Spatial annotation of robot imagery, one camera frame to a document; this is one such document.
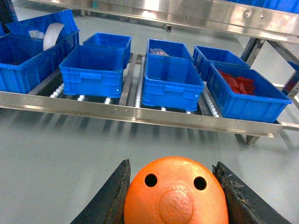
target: plastic bag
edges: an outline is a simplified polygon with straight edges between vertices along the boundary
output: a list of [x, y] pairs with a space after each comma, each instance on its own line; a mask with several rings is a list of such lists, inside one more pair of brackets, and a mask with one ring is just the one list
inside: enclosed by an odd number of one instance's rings
[[150, 53], [154, 55], [162, 55], [162, 56], [169, 56], [165, 51], [162, 49], [150, 49]]

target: hole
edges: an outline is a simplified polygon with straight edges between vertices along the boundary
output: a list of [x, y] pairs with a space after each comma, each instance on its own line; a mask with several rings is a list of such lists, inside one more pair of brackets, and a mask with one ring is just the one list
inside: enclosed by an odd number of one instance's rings
[[198, 176], [194, 179], [194, 186], [197, 190], [204, 190], [206, 189], [206, 180], [203, 177]]
[[154, 174], [148, 174], [145, 177], [144, 182], [145, 182], [146, 186], [152, 188], [152, 187], [154, 187], [157, 184], [158, 179], [157, 179], [156, 175], [154, 175]]

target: crate handle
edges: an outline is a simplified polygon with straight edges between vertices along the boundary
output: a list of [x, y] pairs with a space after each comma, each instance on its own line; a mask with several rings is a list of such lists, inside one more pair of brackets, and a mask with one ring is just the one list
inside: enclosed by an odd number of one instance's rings
[[166, 85], [165, 90], [166, 91], [172, 91], [172, 92], [184, 92], [185, 89], [183, 87]]
[[101, 74], [94, 74], [94, 73], [88, 73], [88, 72], [80, 72], [81, 78], [91, 78], [91, 79], [101, 79]]

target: orange robot head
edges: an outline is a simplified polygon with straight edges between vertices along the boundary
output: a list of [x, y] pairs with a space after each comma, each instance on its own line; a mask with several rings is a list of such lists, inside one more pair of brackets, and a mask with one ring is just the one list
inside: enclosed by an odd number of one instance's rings
[[196, 161], [166, 157], [145, 166], [132, 181], [125, 224], [228, 224], [225, 194]]

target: stainless steel shelf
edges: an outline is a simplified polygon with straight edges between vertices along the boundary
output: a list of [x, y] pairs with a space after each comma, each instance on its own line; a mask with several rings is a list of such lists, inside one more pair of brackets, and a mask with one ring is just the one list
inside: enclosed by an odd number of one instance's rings
[[299, 14], [222, 0], [30, 0], [171, 25], [299, 43]]
[[258, 137], [271, 137], [278, 134], [283, 128], [297, 131], [299, 126], [286, 123], [261, 123], [245, 120], [226, 119], [221, 116], [213, 117], [209, 111], [207, 102], [200, 96], [198, 110], [196, 112], [170, 111], [168, 108], [143, 108], [136, 106], [138, 87], [143, 80], [144, 73], [138, 77], [133, 76], [134, 67], [141, 64], [141, 54], [132, 54], [131, 63], [124, 83], [124, 89], [120, 99], [105, 99], [86, 96], [67, 97], [64, 94], [57, 98], [50, 95], [62, 84], [62, 77], [57, 70], [29, 94], [0, 92], [0, 107], [36, 111], [60, 113], [66, 115], [84, 116], [91, 118], [111, 119], [143, 124], [173, 126], [207, 131], [235, 133], [247, 135], [248, 143], [254, 143]]

